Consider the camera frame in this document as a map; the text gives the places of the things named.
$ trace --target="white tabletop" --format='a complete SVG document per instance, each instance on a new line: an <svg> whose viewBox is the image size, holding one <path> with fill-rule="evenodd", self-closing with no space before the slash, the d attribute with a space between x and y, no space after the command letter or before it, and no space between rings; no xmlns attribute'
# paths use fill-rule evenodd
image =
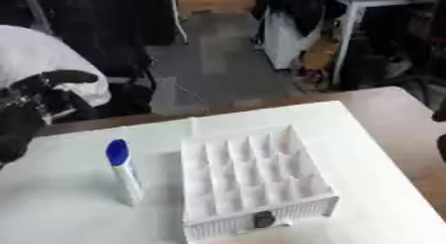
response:
<svg viewBox="0 0 446 244"><path fill-rule="evenodd" d="M292 124L340 195L331 218L237 240L312 244L439 244L446 226L338 102L39 137L0 171L0 243L184 243L179 147L192 135ZM121 203L104 155L124 137L145 186Z"/></svg>

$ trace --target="blue cap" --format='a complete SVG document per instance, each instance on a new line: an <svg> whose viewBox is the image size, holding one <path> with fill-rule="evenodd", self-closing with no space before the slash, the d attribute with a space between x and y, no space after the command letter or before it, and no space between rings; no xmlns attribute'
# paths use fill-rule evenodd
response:
<svg viewBox="0 0 446 244"><path fill-rule="evenodd" d="M112 141L109 146L107 146L106 154L112 166L122 165L128 158L127 143L123 139Z"/></svg>

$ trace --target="white plastic tray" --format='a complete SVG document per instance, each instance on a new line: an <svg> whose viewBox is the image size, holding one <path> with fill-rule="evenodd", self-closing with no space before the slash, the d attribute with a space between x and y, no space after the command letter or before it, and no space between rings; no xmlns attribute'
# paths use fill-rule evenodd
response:
<svg viewBox="0 0 446 244"><path fill-rule="evenodd" d="M262 211L274 225L330 216L338 200L290 125L191 138L181 152L188 241L251 230Z"/></svg>

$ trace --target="table leg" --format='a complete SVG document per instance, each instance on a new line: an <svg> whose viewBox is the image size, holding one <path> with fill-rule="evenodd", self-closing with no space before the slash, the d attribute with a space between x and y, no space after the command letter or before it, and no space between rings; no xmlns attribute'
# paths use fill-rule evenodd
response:
<svg viewBox="0 0 446 244"><path fill-rule="evenodd" d="M177 0L170 0L172 3L172 12L173 12L173 19L175 22L176 29L181 34L181 37L183 38L184 44L188 44L188 38L187 34L184 31L183 27L181 26L180 17L179 17L179 11L178 11L178 1Z"/></svg>
<svg viewBox="0 0 446 244"><path fill-rule="evenodd" d="M340 50L339 54L337 55L337 60L334 66L334 76L333 76L334 85L339 83L340 70L342 68L343 61L345 60L346 52L348 50L348 44L350 42L351 33L353 32L354 22L356 20L358 10L359 7L354 3L350 3L347 6L346 18L343 20L342 23L342 31L341 31L342 38L341 38Z"/></svg>

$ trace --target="floor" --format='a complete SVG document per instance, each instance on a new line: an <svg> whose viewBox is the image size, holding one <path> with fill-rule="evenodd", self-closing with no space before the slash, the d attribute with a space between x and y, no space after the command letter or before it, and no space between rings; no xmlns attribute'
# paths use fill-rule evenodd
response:
<svg viewBox="0 0 446 244"><path fill-rule="evenodd" d="M197 13L183 26L189 45L147 49L156 58L155 113L202 113L302 95L265 53L253 50L257 21L249 14Z"/></svg>
<svg viewBox="0 0 446 244"><path fill-rule="evenodd" d="M196 11L214 13L244 13L250 9L254 0L178 0L183 15Z"/></svg>

